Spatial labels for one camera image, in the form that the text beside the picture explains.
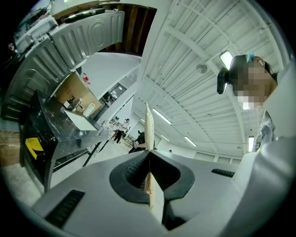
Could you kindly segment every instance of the smoke detector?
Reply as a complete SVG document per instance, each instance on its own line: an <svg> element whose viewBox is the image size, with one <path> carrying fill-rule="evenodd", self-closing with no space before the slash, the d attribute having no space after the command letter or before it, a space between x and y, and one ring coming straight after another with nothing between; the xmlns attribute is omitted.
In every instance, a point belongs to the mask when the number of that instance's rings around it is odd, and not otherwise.
<svg viewBox="0 0 296 237"><path fill-rule="evenodd" d="M205 64L200 64L200 63L199 63L199 64L196 66L196 70L197 70L197 72L198 72L199 74L204 74L204 73L207 72L208 67L207 67L207 65L205 65Z"/></svg>

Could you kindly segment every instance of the fluorescent light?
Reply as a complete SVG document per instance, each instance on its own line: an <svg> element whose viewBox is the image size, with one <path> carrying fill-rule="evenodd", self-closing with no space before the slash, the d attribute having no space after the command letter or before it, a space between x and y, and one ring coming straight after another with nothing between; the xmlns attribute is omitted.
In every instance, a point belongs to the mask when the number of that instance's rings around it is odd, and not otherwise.
<svg viewBox="0 0 296 237"><path fill-rule="evenodd" d="M220 55L220 58L222 62L225 64L225 66L227 67L227 69L229 70L231 61L233 59L231 53L229 51L226 51L225 53Z"/></svg>
<svg viewBox="0 0 296 237"><path fill-rule="evenodd" d="M243 102L243 103L242 103L242 109L243 109L243 110L250 109L249 104L246 103L246 102Z"/></svg>
<svg viewBox="0 0 296 237"><path fill-rule="evenodd" d="M165 136L163 136L163 135L161 135L164 139L166 139L166 140L168 140L168 141L170 141L169 139L167 139Z"/></svg>
<svg viewBox="0 0 296 237"><path fill-rule="evenodd" d="M249 137L249 152L253 150L254 137Z"/></svg>
<svg viewBox="0 0 296 237"><path fill-rule="evenodd" d="M184 137L188 142L190 142L192 145L196 146L188 137Z"/></svg>
<svg viewBox="0 0 296 237"><path fill-rule="evenodd" d="M157 113L159 116L161 116L168 124L171 124L171 121L169 121L168 119L166 119L161 113L159 113L156 109L153 109L153 111L155 113Z"/></svg>

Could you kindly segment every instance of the faucet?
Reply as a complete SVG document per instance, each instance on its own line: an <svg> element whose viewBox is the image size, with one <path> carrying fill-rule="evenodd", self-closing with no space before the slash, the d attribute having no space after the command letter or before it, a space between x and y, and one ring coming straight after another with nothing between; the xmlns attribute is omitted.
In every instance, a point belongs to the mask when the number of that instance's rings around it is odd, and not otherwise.
<svg viewBox="0 0 296 237"><path fill-rule="evenodd" d="M83 101L82 98L80 98L80 99L78 100L78 102L76 103L76 105L73 106L73 108L72 108L72 112L76 111L76 108L77 108L78 106L80 106L80 108L84 110L83 106L80 104L82 101Z"/></svg>

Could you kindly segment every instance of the cardboard box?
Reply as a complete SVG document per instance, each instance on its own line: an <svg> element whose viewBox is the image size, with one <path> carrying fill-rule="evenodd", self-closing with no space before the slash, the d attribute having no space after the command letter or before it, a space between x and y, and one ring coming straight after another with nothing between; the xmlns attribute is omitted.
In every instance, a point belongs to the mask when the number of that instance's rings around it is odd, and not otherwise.
<svg viewBox="0 0 296 237"><path fill-rule="evenodd" d="M85 83L79 78L79 75L76 72L71 74L61 84L61 86L56 91L55 95L56 99L62 104L64 104L65 101L70 100L72 96L75 97L74 103L76 103L77 100L79 100L79 98L82 98L83 101L80 104L84 107L84 109L86 109L89 106L89 104L94 103L95 108L91 112L91 114L96 112L98 109L102 108L102 104L91 93L91 91L88 89ZM77 107L77 111L83 112L80 107Z"/></svg>
<svg viewBox="0 0 296 237"><path fill-rule="evenodd" d="M19 163L20 136L13 131L0 131L0 167Z"/></svg>

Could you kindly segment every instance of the metal cabinet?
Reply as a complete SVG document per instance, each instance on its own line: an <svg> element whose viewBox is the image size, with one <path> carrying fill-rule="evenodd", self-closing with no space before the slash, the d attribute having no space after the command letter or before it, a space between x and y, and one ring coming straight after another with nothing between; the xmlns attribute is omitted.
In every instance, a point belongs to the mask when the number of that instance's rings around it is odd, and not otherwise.
<svg viewBox="0 0 296 237"><path fill-rule="evenodd" d="M50 34L66 64L80 62L112 44L122 41L124 12L107 12L71 24L63 24Z"/></svg>
<svg viewBox="0 0 296 237"><path fill-rule="evenodd" d="M1 116L19 120L35 90L50 96L79 63L122 41L124 12L106 12L62 24L31 49L7 90Z"/></svg>
<svg viewBox="0 0 296 237"><path fill-rule="evenodd" d="M51 95L71 73L47 37L35 46L17 69L3 102L3 118L18 120L35 90Z"/></svg>

